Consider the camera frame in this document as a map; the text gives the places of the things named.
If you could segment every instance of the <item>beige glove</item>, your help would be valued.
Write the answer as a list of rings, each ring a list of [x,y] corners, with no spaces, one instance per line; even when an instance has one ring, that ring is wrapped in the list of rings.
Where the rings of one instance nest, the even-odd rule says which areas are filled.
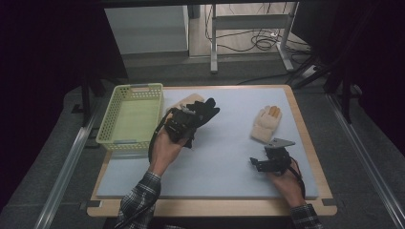
[[[256,116],[251,136],[268,144],[277,129],[282,113],[276,106],[265,106]]]
[[[166,109],[166,112],[168,112],[171,108],[177,108],[177,109],[181,109],[180,105],[182,104],[183,106],[185,106],[186,104],[193,104],[195,101],[200,101],[203,102],[204,98],[201,97],[199,94],[191,94],[188,97],[180,100],[178,103],[173,104],[172,106],[168,107]]]

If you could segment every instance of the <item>human arm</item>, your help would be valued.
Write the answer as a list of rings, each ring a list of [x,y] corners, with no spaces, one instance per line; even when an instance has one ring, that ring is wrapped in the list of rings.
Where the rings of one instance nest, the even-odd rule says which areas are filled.
[[[115,228],[147,228],[160,196],[160,179],[179,155],[186,139],[173,143],[161,129],[154,144],[151,164],[142,180],[122,200]]]
[[[297,163],[293,160],[291,168],[299,171]],[[290,207],[291,218],[297,229],[323,229],[312,204],[307,204],[302,196],[301,187],[295,175],[290,171],[281,176],[266,173],[267,177],[285,198]]]

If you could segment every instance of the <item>plaid shirt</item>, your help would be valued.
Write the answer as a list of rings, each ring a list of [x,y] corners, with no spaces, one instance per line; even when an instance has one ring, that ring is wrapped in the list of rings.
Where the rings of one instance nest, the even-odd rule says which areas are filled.
[[[155,212],[160,188],[160,177],[149,171],[146,172],[138,185],[122,199],[115,228],[147,229]],[[324,228],[312,204],[292,208],[291,217],[297,229]]]

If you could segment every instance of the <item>green plastic basket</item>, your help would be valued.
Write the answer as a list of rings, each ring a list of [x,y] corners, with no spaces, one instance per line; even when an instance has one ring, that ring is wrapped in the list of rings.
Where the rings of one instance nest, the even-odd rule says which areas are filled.
[[[96,142],[109,151],[147,150],[161,119],[162,88],[159,83],[116,86]]]

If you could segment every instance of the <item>white metal frame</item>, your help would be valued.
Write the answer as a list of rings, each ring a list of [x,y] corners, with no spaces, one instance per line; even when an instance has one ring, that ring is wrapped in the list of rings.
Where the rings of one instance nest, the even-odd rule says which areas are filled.
[[[218,72],[217,31],[254,29],[284,29],[282,40],[277,42],[276,47],[287,71],[293,71],[291,61],[286,52],[286,43],[295,16],[295,11],[297,9],[297,4],[297,2],[293,3],[288,14],[236,16],[217,16],[216,5],[212,5],[211,73]]]

